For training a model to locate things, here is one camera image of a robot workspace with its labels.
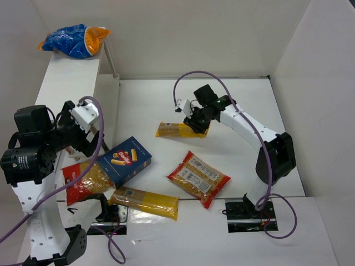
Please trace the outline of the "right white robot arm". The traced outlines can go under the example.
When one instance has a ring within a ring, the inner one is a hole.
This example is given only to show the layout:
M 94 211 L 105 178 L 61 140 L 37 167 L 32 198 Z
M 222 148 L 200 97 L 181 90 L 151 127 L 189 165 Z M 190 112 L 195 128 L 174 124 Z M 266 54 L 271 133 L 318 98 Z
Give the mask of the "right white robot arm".
M 176 101 L 176 110 L 186 118 L 184 123 L 197 134 L 204 133 L 210 122 L 217 121 L 239 134 L 257 152 L 256 181 L 244 195 L 248 210 L 261 212 L 271 195 L 271 187 L 296 167 L 293 140 L 290 134 L 277 133 L 246 113 L 237 102 L 226 94 L 217 96 L 209 85 L 194 91 L 199 106 L 188 99 Z

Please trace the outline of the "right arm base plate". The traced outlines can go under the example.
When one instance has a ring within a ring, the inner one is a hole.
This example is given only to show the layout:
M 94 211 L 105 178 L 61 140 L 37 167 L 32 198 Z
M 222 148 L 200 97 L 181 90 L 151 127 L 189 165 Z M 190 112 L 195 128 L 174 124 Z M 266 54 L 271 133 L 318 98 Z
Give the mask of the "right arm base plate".
M 241 199 L 226 200 L 222 214 L 227 218 L 229 233 L 262 232 L 265 225 L 270 231 L 278 231 L 272 201 L 267 202 L 263 211 L 258 212 L 252 207 L 248 212 Z

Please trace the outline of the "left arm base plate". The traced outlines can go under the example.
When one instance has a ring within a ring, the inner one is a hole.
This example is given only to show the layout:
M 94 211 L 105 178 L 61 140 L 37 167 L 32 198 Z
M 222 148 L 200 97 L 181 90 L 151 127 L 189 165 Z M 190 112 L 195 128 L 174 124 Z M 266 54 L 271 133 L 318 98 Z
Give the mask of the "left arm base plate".
M 88 229 L 87 235 L 102 235 L 102 232 L 94 227 L 100 228 L 107 234 L 114 232 L 115 235 L 126 235 L 129 208 L 122 205 L 111 205 L 108 206 L 108 210 L 108 214 L 97 216 Z

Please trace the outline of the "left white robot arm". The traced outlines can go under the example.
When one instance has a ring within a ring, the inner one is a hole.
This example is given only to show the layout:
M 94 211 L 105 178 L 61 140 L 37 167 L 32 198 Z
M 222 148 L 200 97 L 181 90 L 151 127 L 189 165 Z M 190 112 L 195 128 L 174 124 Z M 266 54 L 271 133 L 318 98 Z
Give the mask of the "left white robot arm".
M 65 227 L 56 200 L 65 186 L 55 186 L 55 161 L 67 147 L 97 159 L 104 130 L 92 140 L 87 136 L 95 123 L 103 125 L 102 109 L 85 96 L 77 104 L 65 102 L 58 115 L 45 105 L 33 105 L 17 110 L 14 120 L 17 131 L 1 158 L 1 169 L 22 205 L 22 223 L 30 236 L 31 252 L 24 264 L 70 265 L 86 251 L 87 231 L 105 211 L 104 195 L 83 200 Z

